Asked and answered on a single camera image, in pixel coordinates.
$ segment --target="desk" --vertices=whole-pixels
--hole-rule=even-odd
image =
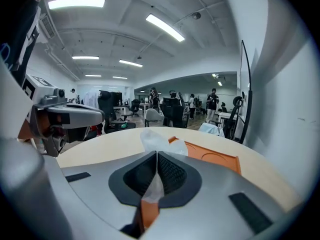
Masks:
[[[149,107],[149,103],[140,103],[139,110],[143,111],[143,118],[146,118],[146,111]]]
[[[126,110],[126,107],[128,106],[114,106],[113,108],[114,109],[122,109],[123,110],[123,114],[126,115],[127,114],[127,110]]]
[[[222,129],[224,127],[225,119],[229,119],[231,116],[231,113],[220,112],[218,116],[219,116],[219,122],[221,123],[219,127]],[[242,119],[243,122],[246,119],[244,115],[239,115],[239,118]],[[237,114],[234,115],[233,120],[237,120]]]
[[[105,134],[70,148],[57,157],[61,168],[96,164],[141,153],[144,147],[140,133],[145,128],[135,128]],[[301,199],[264,156],[235,141],[212,134],[182,128],[149,127],[166,139],[176,136],[207,149],[230,156],[238,156],[241,174],[251,183],[268,193],[279,205],[289,211]]]

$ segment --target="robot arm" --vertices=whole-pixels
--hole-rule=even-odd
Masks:
[[[26,120],[32,134],[43,140],[47,154],[57,157],[66,143],[83,141],[90,126],[105,120],[103,111],[91,106],[68,103],[65,91],[43,78],[25,76],[22,89],[33,101],[33,106]],[[46,110],[50,129],[43,133],[38,122],[38,112]]]

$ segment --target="black rubber pad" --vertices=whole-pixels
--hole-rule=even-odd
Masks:
[[[272,225],[272,221],[244,193],[229,195],[231,202],[255,234]]]
[[[88,172],[81,172],[81,173],[78,173],[78,174],[65,176],[65,179],[66,179],[67,182],[75,182],[75,181],[78,181],[78,180],[82,180],[84,178],[88,178],[90,176],[91,176],[91,174],[88,173]]]

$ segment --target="black mesh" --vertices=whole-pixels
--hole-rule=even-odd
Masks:
[[[142,197],[156,174],[156,164],[157,156],[149,157],[124,174],[124,183]]]
[[[158,174],[162,180],[165,195],[181,188],[187,179],[184,169],[162,155],[158,155]]]

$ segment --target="ceiling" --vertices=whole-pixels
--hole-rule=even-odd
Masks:
[[[236,72],[220,72],[218,74],[219,78],[213,78],[210,73],[171,79],[135,89],[134,92],[145,91],[148,94],[152,87],[155,87],[162,94],[168,94],[170,90],[182,93],[210,93],[212,88],[237,89]]]
[[[237,32],[225,0],[105,0],[103,8],[66,7],[41,11],[50,14],[62,41],[57,57],[79,79],[85,74],[134,77],[155,63],[194,49],[223,49],[237,44]],[[191,17],[200,12],[201,18]],[[146,21],[149,14],[173,26],[184,38],[176,41]],[[53,47],[57,39],[49,40]],[[72,61],[71,56],[99,56]],[[138,68],[119,63],[142,64]]]

